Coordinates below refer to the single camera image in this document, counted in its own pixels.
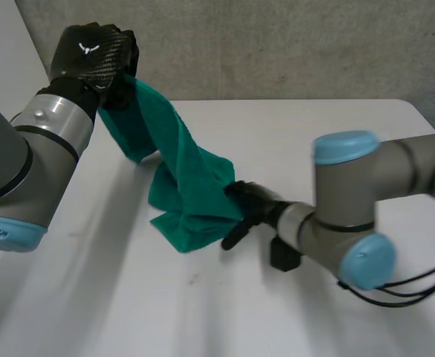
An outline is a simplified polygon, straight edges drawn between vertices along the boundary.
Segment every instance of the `carbon fiber glove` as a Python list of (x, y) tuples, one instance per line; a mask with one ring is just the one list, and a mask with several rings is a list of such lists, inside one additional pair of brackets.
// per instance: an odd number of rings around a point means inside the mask
[(133, 31), (98, 23), (66, 28), (52, 59), (49, 79), (74, 78), (94, 91), (106, 109), (124, 109), (134, 88), (124, 74), (136, 75), (139, 50)]

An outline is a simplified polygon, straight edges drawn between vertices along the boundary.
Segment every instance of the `gray wall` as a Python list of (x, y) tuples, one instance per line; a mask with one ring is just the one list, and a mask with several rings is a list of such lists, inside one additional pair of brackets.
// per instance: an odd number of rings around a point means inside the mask
[(115, 23), (171, 99), (399, 98), (435, 127), (435, 0), (16, 3), (46, 68), (64, 27)]

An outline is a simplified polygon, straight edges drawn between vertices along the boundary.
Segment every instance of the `light blue joint cap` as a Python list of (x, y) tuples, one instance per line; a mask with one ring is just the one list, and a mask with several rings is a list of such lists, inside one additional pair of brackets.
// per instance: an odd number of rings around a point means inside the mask
[(361, 290), (383, 286), (396, 266), (396, 249), (383, 234), (373, 233), (354, 244), (339, 267), (339, 278)]
[(0, 217), (0, 251), (33, 251), (46, 233), (39, 225)]
[(376, 150), (379, 139), (364, 130), (334, 132), (313, 142), (316, 165), (333, 165), (361, 158)]

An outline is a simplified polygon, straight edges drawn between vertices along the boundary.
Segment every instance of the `green towel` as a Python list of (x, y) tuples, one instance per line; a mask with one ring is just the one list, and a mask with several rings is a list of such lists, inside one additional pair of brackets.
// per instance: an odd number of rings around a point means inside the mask
[(151, 223), (180, 252), (223, 238), (242, 218), (224, 187), (234, 181), (232, 163), (196, 145), (173, 105), (147, 84), (136, 88), (132, 105), (100, 115), (126, 157), (139, 163), (159, 150), (164, 162), (153, 179), (148, 202), (166, 213)]

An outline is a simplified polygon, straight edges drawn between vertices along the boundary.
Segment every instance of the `table surface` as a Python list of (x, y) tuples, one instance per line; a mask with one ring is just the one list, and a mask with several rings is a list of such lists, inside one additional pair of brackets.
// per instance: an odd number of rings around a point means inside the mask
[[(236, 177), (312, 201), (312, 141), (369, 129), (382, 140), (434, 132), (400, 100), (175, 102), (196, 142)], [(435, 356), (435, 296), (371, 306), (309, 260), (268, 264), (266, 227), (234, 250), (180, 254), (149, 221), (158, 159), (136, 167), (97, 120), (91, 143), (38, 249), (0, 252), (0, 356)], [(399, 250), (397, 277), (435, 265), (435, 200), (378, 204)]]

